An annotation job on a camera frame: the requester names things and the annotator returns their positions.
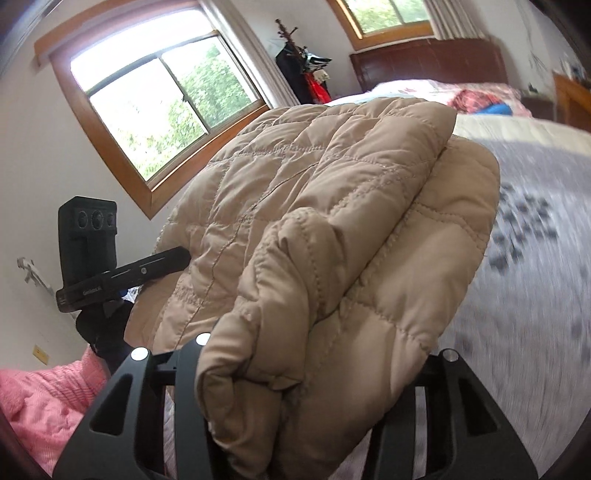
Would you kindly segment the beige quilted jacket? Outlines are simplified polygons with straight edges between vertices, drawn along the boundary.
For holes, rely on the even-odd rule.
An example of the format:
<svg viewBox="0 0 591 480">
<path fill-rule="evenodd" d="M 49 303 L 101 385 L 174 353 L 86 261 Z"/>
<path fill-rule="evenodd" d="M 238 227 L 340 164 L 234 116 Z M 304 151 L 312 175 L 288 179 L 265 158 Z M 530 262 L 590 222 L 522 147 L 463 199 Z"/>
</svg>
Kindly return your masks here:
<svg viewBox="0 0 591 480">
<path fill-rule="evenodd" d="M 209 339 L 193 382 L 236 479 L 325 479 L 394 406 L 464 300 L 500 172 L 415 98 L 264 113 L 194 177 L 125 341 Z"/>
</svg>

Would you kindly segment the back window wooden frame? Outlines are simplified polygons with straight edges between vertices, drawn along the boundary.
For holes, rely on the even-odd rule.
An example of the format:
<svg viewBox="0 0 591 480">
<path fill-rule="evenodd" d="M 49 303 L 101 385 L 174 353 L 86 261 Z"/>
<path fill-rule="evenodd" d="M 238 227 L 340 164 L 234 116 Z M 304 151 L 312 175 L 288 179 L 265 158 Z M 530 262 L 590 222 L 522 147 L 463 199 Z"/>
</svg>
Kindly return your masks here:
<svg viewBox="0 0 591 480">
<path fill-rule="evenodd" d="M 328 0 L 355 51 L 434 36 L 420 0 Z"/>
</svg>

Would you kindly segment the wooden desk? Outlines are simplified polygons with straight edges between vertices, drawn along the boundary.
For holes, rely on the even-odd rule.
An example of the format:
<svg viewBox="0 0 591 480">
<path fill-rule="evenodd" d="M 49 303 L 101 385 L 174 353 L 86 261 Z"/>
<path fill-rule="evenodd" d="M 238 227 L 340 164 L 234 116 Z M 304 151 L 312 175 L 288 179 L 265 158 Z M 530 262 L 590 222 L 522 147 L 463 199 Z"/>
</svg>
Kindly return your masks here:
<svg viewBox="0 0 591 480">
<path fill-rule="evenodd" d="M 565 125 L 591 132 L 591 96 L 579 83 L 558 72 L 553 73 L 557 117 Z"/>
</svg>

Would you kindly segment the pink fluffy sleeve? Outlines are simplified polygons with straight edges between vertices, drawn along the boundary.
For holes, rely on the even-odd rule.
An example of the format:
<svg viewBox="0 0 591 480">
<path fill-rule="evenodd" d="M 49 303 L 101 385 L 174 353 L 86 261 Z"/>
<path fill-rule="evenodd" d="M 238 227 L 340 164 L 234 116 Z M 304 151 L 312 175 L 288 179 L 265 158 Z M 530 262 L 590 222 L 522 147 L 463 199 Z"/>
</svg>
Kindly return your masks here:
<svg viewBox="0 0 591 480">
<path fill-rule="evenodd" d="M 24 449 L 47 474 L 109 379 L 91 349 L 67 365 L 1 371 L 1 409 Z"/>
</svg>

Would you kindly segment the blue cloth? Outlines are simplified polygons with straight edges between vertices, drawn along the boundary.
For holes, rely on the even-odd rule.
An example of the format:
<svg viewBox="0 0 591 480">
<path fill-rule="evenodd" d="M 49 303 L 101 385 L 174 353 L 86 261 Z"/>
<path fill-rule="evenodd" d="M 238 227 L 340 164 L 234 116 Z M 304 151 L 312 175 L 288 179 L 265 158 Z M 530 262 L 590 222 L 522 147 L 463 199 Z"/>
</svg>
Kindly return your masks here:
<svg viewBox="0 0 591 480">
<path fill-rule="evenodd" d="M 489 105 L 481 110 L 478 111 L 480 115 L 502 115 L 502 116 L 512 116 L 513 111 L 511 107 L 505 103 L 498 103 Z"/>
</svg>

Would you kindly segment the striped curtain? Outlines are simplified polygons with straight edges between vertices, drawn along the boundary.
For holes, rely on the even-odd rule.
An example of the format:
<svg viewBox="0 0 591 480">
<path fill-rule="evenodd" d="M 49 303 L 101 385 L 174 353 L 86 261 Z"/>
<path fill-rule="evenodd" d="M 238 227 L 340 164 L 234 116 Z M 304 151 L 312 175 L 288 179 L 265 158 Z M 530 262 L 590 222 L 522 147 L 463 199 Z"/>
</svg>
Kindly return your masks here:
<svg viewBox="0 0 591 480">
<path fill-rule="evenodd" d="M 437 40 L 482 39 L 485 33 L 458 0 L 424 0 Z"/>
</svg>

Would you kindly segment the coat rack with clothes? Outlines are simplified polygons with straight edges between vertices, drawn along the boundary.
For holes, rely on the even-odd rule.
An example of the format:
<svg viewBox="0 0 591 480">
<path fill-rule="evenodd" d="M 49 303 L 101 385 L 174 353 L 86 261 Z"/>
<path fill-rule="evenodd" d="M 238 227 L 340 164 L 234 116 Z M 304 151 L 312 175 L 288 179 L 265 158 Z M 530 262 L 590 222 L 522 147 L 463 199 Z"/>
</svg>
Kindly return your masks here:
<svg viewBox="0 0 591 480">
<path fill-rule="evenodd" d="M 328 104 L 332 102 L 327 81 L 329 74 L 325 67 L 332 62 L 331 58 L 311 53 L 307 47 L 298 46 L 294 42 L 297 27 L 288 31 L 280 19 L 276 26 L 283 48 L 276 54 L 276 65 L 287 80 L 288 86 L 301 104 Z"/>
</svg>

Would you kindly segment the dark wooden headboard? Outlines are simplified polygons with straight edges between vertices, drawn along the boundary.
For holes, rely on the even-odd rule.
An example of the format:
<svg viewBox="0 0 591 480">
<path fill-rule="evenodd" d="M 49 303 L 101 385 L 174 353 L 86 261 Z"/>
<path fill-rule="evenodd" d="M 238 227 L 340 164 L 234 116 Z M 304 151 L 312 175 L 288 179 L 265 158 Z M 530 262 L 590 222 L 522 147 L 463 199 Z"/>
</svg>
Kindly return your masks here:
<svg viewBox="0 0 591 480">
<path fill-rule="evenodd" d="M 509 82 L 500 48 L 482 38 L 412 40 L 355 53 L 349 59 L 365 92 L 394 80 Z"/>
</svg>

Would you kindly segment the grey quilted bedspread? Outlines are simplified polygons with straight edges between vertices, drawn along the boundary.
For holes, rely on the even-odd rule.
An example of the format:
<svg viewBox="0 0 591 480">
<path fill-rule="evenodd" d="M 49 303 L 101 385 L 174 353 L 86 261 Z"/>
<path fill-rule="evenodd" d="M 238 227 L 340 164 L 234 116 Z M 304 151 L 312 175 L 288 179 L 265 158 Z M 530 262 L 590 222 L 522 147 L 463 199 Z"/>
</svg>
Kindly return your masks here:
<svg viewBox="0 0 591 480">
<path fill-rule="evenodd" d="M 457 351 L 530 455 L 536 479 L 590 475 L 590 137 L 549 121 L 462 115 L 456 133 L 498 159 L 486 256 L 431 355 Z M 414 473 L 426 479 L 425 389 Z M 339 479 L 363 477 L 370 433 Z"/>
</svg>

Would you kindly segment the white side curtain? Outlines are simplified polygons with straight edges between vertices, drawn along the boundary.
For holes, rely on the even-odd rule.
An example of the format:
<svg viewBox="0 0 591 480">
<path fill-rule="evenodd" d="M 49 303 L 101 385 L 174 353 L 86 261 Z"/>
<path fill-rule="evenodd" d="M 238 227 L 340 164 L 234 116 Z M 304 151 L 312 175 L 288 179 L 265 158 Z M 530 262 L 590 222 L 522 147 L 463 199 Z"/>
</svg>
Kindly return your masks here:
<svg viewBox="0 0 591 480">
<path fill-rule="evenodd" d="M 276 61 L 271 59 L 259 37 L 231 1 L 200 1 L 199 4 L 238 57 L 267 105 L 278 108 L 300 104 Z"/>
</svg>

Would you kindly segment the side window wooden frame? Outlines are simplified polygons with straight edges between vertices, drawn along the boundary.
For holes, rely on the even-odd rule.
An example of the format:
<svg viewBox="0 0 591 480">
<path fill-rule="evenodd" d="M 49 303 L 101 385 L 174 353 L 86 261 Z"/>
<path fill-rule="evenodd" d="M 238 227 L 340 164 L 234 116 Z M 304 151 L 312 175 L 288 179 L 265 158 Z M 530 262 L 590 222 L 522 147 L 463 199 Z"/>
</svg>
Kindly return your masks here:
<svg viewBox="0 0 591 480">
<path fill-rule="evenodd" d="M 34 52 L 148 218 L 269 108 L 198 1 L 102 1 L 41 36 Z"/>
</svg>

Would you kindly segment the red patterned cloth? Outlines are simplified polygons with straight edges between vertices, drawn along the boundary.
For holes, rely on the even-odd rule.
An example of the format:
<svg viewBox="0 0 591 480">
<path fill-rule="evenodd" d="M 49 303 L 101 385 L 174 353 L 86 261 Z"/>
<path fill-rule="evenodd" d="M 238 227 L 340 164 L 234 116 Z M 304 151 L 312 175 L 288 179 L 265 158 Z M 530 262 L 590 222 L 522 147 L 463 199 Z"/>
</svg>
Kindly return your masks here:
<svg viewBox="0 0 591 480">
<path fill-rule="evenodd" d="M 448 102 L 450 107 L 463 114 L 475 114 L 499 104 L 503 104 L 503 101 L 498 96 L 470 89 L 461 90 Z"/>
</svg>

